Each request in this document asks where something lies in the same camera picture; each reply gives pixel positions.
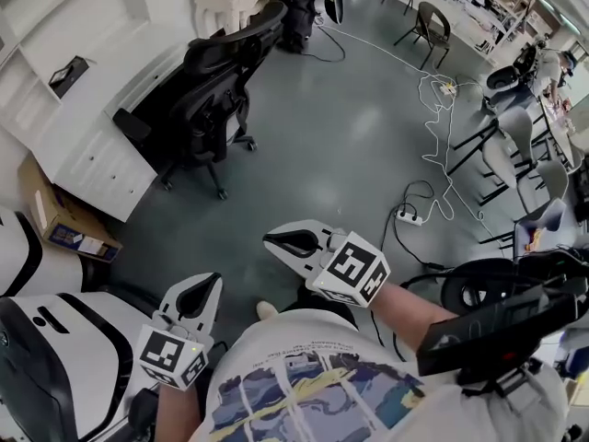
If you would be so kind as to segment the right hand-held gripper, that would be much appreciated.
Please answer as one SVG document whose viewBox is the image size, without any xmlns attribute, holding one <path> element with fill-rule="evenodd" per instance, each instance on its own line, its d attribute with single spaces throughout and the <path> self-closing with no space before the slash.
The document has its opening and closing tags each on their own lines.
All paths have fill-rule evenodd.
<svg viewBox="0 0 589 442">
<path fill-rule="evenodd" d="M 318 270 L 328 238 L 328 225 L 306 219 L 278 226 L 266 233 L 262 241 L 275 258 L 308 278 Z M 331 301 L 368 307 L 389 275 L 383 252 L 351 232 L 308 288 Z"/>
</svg>

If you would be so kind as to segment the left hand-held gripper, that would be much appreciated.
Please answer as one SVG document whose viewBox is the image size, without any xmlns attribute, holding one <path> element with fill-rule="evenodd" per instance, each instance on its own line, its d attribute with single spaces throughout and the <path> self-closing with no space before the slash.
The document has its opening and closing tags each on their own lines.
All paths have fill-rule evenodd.
<svg viewBox="0 0 589 442">
<path fill-rule="evenodd" d="M 159 310 L 144 324 L 136 363 L 157 382 L 187 390 L 208 364 L 223 280 L 219 273 L 189 277 L 166 292 Z"/>
</svg>

